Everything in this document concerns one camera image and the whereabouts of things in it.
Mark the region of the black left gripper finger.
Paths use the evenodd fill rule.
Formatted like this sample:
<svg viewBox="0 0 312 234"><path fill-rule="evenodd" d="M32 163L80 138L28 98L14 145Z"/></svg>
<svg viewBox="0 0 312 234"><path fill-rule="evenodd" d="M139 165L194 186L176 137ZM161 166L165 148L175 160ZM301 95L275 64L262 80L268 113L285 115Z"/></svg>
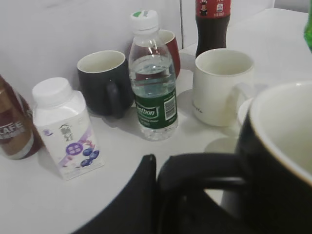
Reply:
<svg viewBox="0 0 312 234"><path fill-rule="evenodd" d="M129 182L76 234L151 234L156 188L156 157L145 155Z"/></svg>

